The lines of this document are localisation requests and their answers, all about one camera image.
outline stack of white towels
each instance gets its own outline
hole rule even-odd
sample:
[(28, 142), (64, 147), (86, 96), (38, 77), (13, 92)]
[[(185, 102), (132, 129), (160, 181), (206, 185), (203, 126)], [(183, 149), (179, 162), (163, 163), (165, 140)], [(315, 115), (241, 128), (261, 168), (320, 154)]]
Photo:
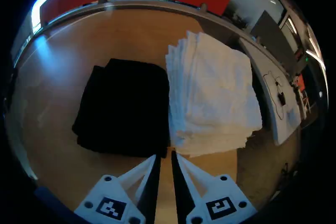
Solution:
[(262, 127), (249, 58), (192, 32), (169, 45), (165, 58), (171, 146), (190, 156), (245, 147)]

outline black towel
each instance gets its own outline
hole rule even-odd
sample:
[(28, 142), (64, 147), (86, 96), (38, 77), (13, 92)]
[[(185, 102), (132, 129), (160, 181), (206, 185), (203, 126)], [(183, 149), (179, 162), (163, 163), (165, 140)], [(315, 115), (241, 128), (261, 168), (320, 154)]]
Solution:
[(102, 153), (166, 156), (169, 82), (154, 64), (111, 59), (94, 66), (72, 130), (82, 147)]

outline folded towel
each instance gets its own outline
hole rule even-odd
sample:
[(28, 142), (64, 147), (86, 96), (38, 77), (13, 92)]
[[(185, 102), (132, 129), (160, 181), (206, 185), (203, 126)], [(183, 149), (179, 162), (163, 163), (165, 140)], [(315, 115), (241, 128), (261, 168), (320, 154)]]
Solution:
[(73, 132), (82, 147), (138, 157), (166, 156), (169, 82), (164, 69), (111, 59), (94, 66)]
[(203, 155), (245, 146), (262, 127), (249, 58), (204, 33), (187, 32), (166, 55), (172, 145)]

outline desk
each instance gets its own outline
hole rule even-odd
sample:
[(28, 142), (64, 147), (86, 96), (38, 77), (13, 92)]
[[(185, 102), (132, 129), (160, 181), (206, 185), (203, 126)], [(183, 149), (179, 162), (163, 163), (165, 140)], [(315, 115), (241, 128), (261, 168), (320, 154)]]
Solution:
[[(144, 158), (100, 154), (76, 143), (71, 126), (94, 65), (110, 58), (157, 64), (165, 69), (168, 45), (186, 31), (201, 32), (188, 16), (153, 10), (109, 10), (50, 28), (25, 50), (12, 109), (6, 116), (11, 146), (24, 146), (44, 185), (72, 211), (104, 174), (119, 176)], [(236, 150), (190, 158), (216, 176), (236, 180)], [(156, 223), (177, 223), (170, 153), (161, 160)]]
[[(270, 111), (273, 139), (276, 145), (280, 145), (301, 123), (294, 90), (283, 72), (258, 48), (243, 38), (239, 39), (239, 43), (250, 58), (251, 65), (260, 80)], [(280, 83), (280, 89), (285, 94), (286, 105), (284, 107), (281, 106), (278, 99), (278, 88), (274, 78)]]

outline black cable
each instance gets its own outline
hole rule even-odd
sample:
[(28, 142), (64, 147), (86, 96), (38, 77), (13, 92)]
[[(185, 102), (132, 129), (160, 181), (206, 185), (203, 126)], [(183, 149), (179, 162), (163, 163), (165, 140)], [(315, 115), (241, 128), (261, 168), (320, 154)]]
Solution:
[(272, 101), (273, 101), (273, 103), (274, 103), (274, 105), (275, 105), (275, 107), (276, 107), (276, 113), (277, 113), (279, 119), (280, 119), (280, 120), (283, 120), (283, 118), (284, 118), (284, 107), (283, 107), (283, 106), (281, 107), (281, 109), (282, 109), (282, 117), (281, 117), (281, 116), (279, 115), (279, 112), (278, 112), (278, 107), (277, 107), (277, 105), (276, 105), (276, 103), (275, 103), (275, 101), (274, 101), (274, 99), (273, 99), (273, 97), (272, 97), (272, 93), (270, 92), (270, 87), (268, 86), (267, 81), (266, 81), (266, 79), (265, 79), (265, 76), (266, 76), (266, 75), (269, 75), (269, 74), (271, 74), (271, 76), (273, 77), (273, 79), (274, 79), (274, 81), (275, 81), (275, 83), (276, 83), (278, 94), (280, 94), (280, 93), (279, 93), (279, 90), (278, 90), (278, 86), (281, 86), (281, 87), (282, 87), (282, 85), (279, 84), (279, 82), (277, 82), (276, 79), (277, 79), (277, 78), (280, 78), (280, 76), (274, 78), (274, 76), (273, 76), (273, 74), (272, 74), (272, 71), (268, 71), (268, 73), (264, 74), (264, 75), (262, 76), (262, 78), (264, 79), (264, 81), (265, 81), (265, 83), (266, 83), (266, 86), (267, 86), (268, 91), (269, 91), (269, 93), (270, 93), (270, 98), (272, 99)]

